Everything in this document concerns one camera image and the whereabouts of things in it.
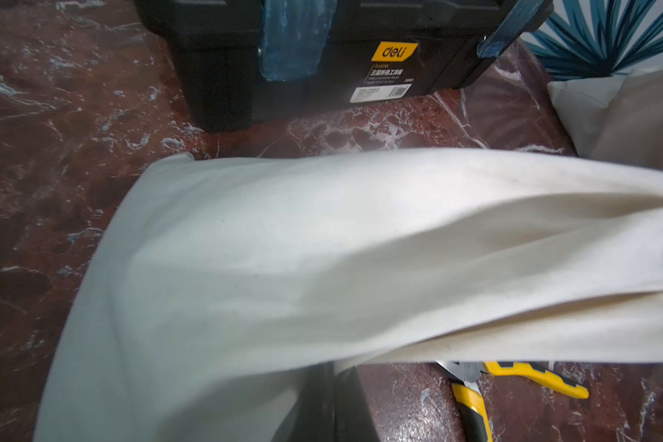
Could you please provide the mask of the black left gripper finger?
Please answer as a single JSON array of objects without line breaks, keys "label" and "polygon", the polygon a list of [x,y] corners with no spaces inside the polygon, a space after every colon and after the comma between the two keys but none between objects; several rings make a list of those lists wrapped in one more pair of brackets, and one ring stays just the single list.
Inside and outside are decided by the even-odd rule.
[{"label": "black left gripper finger", "polygon": [[336,374],[330,363],[311,368],[298,401],[273,437],[279,442],[378,439],[358,370]]}]

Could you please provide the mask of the cream cloth drawstring bag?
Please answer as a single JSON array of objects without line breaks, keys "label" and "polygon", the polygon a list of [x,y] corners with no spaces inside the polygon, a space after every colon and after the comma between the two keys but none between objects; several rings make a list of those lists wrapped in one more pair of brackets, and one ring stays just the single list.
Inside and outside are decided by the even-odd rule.
[{"label": "cream cloth drawstring bag", "polygon": [[273,441],[315,366],[663,362],[663,172],[498,150],[152,164],[38,441]]}]

